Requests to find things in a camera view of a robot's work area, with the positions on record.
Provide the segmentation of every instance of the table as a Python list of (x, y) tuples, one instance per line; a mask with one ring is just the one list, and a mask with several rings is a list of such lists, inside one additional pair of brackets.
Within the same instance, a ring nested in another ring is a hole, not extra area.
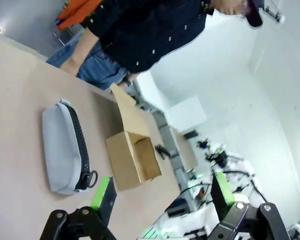
[[(67, 99), (77, 112), (99, 179), (112, 176), (105, 139), (122, 130), (114, 98), (0, 41), (0, 240), (39, 239), (51, 211), (72, 213), (89, 205), (98, 188), (63, 196), (49, 188), (42, 137), (42, 112)], [(151, 137), (162, 143), (153, 117), (142, 111)], [(118, 192), (109, 229), (118, 240), (136, 239), (179, 195), (171, 163), (162, 176)]]

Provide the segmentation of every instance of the person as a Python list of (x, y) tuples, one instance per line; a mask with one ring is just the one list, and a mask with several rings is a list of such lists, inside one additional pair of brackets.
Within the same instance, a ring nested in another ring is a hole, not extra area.
[(47, 63), (105, 90), (126, 88), (139, 73), (194, 40), (214, 10), (263, 24), (264, 0), (103, 0)]

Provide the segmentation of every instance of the gray floor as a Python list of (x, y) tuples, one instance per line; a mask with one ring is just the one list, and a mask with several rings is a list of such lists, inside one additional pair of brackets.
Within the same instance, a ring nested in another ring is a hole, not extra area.
[(0, 0), (0, 33), (44, 56), (51, 56), (71, 35), (57, 31), (64, 0)]

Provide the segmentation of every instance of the shirt sleeve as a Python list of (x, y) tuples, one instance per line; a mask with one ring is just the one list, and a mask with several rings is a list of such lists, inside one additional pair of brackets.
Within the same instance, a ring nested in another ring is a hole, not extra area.
[(103, 0), (94, 13), (87, 18), (86, 27), (102, 38), (129, 8), (138, 7), (149, 0)]

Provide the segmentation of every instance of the box flap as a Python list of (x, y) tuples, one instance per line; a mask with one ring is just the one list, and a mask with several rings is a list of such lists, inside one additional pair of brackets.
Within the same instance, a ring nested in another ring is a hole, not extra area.
[(124, 130), (148, 137), (150, 132), (138, 109), (135, 107), (136, 101), (116, 84), (112, 84), (110, 89), (119, 106)]

